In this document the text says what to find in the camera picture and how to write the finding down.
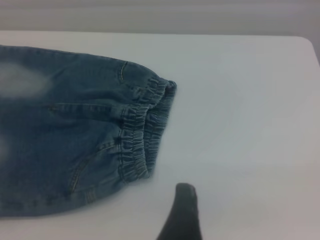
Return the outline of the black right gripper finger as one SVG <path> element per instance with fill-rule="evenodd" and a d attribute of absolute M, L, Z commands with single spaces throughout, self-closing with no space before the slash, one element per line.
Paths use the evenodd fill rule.
<path fill-rule="evenodd" d="M 170 213 L 158 240 L 200 240 L 202 238 L 198 197 L 189 183 L 178 183 Z"/>

